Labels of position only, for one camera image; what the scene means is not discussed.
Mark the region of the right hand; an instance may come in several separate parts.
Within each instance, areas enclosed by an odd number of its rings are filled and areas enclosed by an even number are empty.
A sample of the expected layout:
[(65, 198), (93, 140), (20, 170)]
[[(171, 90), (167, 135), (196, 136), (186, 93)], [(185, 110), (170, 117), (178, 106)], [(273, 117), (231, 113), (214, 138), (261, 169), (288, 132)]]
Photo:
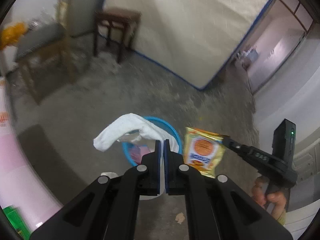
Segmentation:
[(255, 180), (254, 186), (252, 187), (252, 198), (262, 208), (264, 208), (267, 202), (274, 204), (271, 216), (281, 225), (284, 225), (286, 220), (286, 197), (281, 191), (265, 195), (263, 192), (263, 185), (265, 183), (266, 180), (263, 177), (258, 177)]

